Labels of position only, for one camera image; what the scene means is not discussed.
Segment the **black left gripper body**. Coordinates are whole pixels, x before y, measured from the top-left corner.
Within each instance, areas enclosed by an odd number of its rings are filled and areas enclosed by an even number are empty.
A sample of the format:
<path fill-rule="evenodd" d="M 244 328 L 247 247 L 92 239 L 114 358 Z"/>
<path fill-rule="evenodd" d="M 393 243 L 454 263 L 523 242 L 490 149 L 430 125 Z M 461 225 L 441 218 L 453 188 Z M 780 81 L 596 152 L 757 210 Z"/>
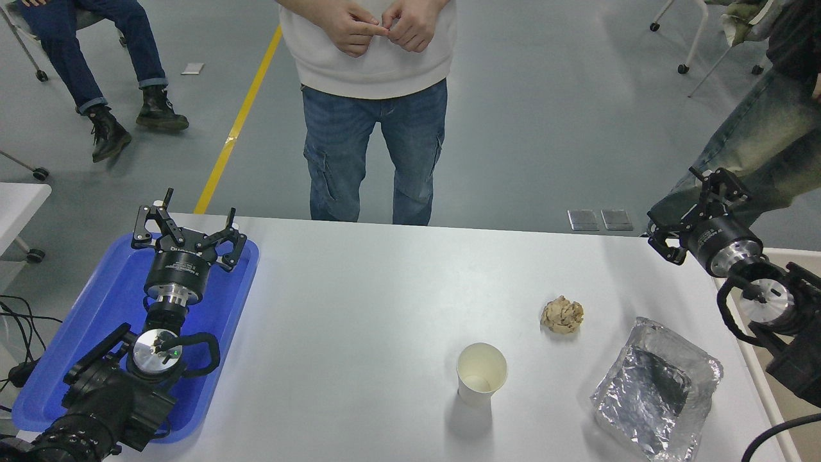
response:
<path fill-rule="evenodd" d="M 157 252 L 144 284 L 144 292 L 158 296 L 160 287 L 182 286 L 191 296 L 201 296 L 207 286 L 211 265 L 217 260 L 216 249 L 180 246 L 174 239 L 159 239 Z"/>

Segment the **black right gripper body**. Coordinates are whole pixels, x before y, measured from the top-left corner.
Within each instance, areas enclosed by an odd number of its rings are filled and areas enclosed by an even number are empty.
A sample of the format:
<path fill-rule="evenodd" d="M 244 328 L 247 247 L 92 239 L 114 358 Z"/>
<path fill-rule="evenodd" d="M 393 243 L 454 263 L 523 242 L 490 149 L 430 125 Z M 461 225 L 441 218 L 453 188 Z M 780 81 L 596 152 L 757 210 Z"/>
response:
<path fill-rule="evenodd" d="M 716 278 L 727 278 L 739 263 L 758 261 L 762 242 L 729 214 L 696 223 L 680 234 L 680 244 Z"/>

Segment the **standing person's right hand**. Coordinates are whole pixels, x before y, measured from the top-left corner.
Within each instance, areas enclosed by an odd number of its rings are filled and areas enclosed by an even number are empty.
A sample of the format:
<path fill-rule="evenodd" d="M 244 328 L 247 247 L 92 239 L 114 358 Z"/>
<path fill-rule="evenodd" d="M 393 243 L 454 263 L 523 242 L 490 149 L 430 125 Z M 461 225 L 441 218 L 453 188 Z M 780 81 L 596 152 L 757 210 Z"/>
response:
<path fill-rule="evenodd" d="M 354 1 L 326 1 L 319 7 L 316 24 L 337 49 L 352 58 L 363 56 L 373 38 L 388 36 L 388 29 Z"/>

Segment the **standing person's left hand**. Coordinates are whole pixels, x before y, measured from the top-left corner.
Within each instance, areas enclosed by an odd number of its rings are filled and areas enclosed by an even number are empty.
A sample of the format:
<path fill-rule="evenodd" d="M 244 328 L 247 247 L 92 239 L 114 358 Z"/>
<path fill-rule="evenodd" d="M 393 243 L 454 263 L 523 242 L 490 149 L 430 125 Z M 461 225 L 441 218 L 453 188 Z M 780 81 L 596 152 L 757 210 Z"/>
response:
<path fill-rule="evenodd" d="M 439 14 L 448 1 L 395 1 L 382 12 L 387 38 L 403 50 L 422 53 L 433 41 Z"/>

